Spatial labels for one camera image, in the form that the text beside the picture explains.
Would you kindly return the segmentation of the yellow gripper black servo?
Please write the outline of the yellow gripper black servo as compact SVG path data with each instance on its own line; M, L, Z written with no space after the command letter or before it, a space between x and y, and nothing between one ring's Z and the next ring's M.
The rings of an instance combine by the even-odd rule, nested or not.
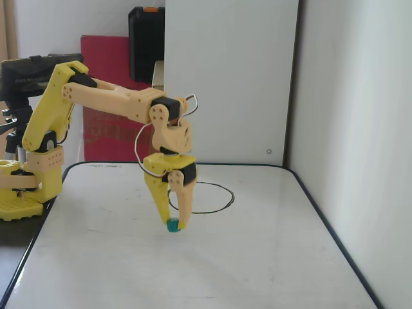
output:
M144 167L160 178L145 173L144 180L166 225L171 218L169 212L168 184L177 195L179 222L178 230L186 228L192 213L192 199L196 185L196 157L187 154L151 154L144 158Z

